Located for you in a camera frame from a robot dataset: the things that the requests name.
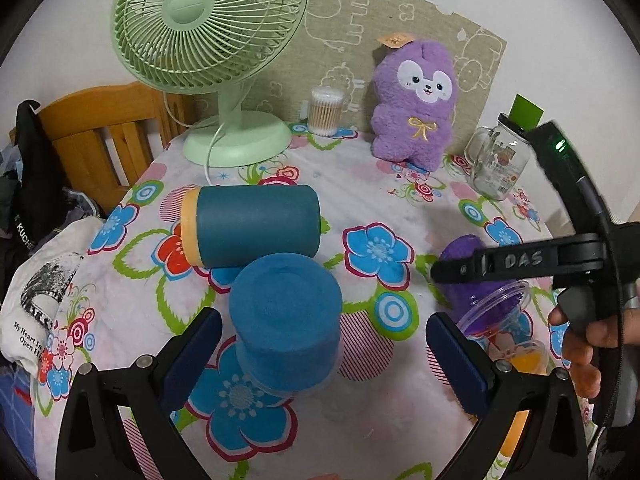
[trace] purple plastic container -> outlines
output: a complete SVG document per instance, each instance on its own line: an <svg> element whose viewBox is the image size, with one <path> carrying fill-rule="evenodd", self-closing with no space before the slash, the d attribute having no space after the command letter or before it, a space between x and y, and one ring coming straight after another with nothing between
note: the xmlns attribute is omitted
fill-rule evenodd
<svg viewBox="0 0 640 480"><path fill-rule="evenodd" d="M440 255L443 260L456 258L468 258L476 249L484 249L486 246L475 235L465 235L453 240ZM447 298L453 311L449 311L449 317L458 323L460 319L473 307L493 294L498 289L514 285L516 280L506 282L479 282L479 283L437 283L438 289ZM475 335L486 332L492 326L500 325L518 306L522 300L522 294L507 298L493 306L487 313L475 320L466 330L465 335Z"/></svg>

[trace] beige placemat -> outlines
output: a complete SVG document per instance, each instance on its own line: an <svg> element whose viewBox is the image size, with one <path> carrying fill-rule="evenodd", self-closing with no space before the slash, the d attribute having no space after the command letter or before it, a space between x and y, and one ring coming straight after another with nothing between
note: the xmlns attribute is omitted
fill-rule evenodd
<svg viewBox="0 0 640 480"><path fill-rule="evenodd" d="M312 86L336 86L347 95L342 125L369 131L377 104L371 75L388 51L376 38L393 32L440 41L454 56L461 91L449 151L460 152L478 124L506 42L424 0L309 0L299 30L259 73L244 109L297 121L301 101L308 99ZM215 94L197 99L200 117L215 115L216 101Z"/></svg>

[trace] chair backrest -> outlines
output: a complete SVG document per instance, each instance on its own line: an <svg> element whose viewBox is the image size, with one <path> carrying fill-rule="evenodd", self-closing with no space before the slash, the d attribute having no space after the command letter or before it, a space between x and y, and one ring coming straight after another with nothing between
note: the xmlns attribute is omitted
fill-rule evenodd
<svg viewBox="0 0 640 480"><path fill-rule="evenodd" d="M167 96L174 116L193 123L189 96ZM44 107L38 116L52 141L71 186L87 193L110 212L151 163L148 139L140 121L158 120L162 145L185 128L169 117L162 92L135 82L102 86L69 94ZM106 128L129 186L121 186L99 130Z"/></svg>

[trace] floral tablecloth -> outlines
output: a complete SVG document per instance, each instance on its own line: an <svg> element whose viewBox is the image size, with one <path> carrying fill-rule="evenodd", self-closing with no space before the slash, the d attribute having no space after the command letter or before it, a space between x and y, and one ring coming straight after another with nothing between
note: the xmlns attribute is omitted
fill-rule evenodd
<svg viewBox="0 0 640 480"><path fill-rule="evenodd" d="M199 269L185 260L179 211L184 193L205 186L203 168L182 156L183 137L148 168L88 250L55 320L32 396L41 480L54 477L58 430L78 367L129 366L156 354L204 306L223 316L221 343L172 419L215 480L304 480L335 472L352 480L435 478L473 421L463 413L424 337L427 318L446 309L430 283L436 255L454 238L487 244L549 236L526 194L496 203L466 184L468 164L447 155L427 173L370 154L367 134L323 139L292 126L285 153L249 167L210 170L215 184L308 184L322 213L316 260L336 277L344 304L344 355L327 386L294 400L268 395L242 373L227 295L237 269ZM562 328L550 332L550 279L535 280L519 328L488 351L535 338L560 363ZM130 413L132 448L148 478L159 478ZM490 474L498 476L497 462Z"/></svg>

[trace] human hand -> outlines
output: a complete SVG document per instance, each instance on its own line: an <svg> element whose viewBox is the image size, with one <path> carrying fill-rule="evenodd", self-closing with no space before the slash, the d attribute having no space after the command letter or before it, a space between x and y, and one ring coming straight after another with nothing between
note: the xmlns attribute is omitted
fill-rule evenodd
<svg viewBox="0 0 640 480"><path fill-rule="evenodd" d="M555 307L549 314L549 324L562 325L567 318ZM640 309L625 310L625 344L640 345ZM618 346L618 316L594 321L587 327L587 340L576 335L571 327L564 334L562 357L571 361L569 373L575 383L575 392L581 397L593 399L600 391L600 371L591 364L593 347L616 348Z"/></svg>

